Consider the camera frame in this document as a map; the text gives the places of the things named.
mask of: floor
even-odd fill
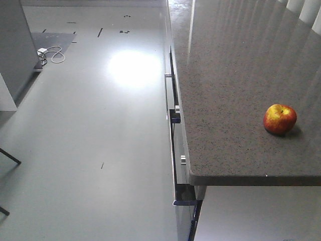
[[[22,161],[0,156],[11,212],[0,214],[0,240],[178,240],[162,10],[24,11],[31,32],[77,35],[17,112],[0,112],[1,147]]]

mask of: floor mat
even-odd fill
[[[60,46],[62,48],[61,53],[65,53],[74,40],[76,34],[63,34],[63,33],[31,33],[34,40],[36,49],[45,48],[48,49],[52,46]],[[54,53],[46,54],[47,57],[52,57]]]

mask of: chair leg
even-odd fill
[[[3,214],[9,216],[9,212],[7,210],[5,210],[4,208],[0,207],[0,212],[2,212]]]
[[[8,152],[6,152],[4,149],[0,148],[0,152],[4,155],[6,155],[7,157],[9,157],[11,160],[15,161],[18,165],[21,164],[21,161],[19,161],[17,158],[11,156]]]

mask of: cabinet handle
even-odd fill
[[[178,94],[177,94],[177,85],[176,85],[176,77],[175,77],[175,72],[174,72],[172,48],[170,48],[170,64],[171,64],[171,72],[166,73],[165,78],[172,78],[172,88],[173,88],[173,95],[174,95],[175,111],[177,113],[179,113],[180,106],[179,106],[179,98],[178,98]]]

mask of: countertop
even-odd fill
[[[170,2],[189,182],[321,185],[321,37],[278,1]],[[298,119],[263,126],[275,103]]]

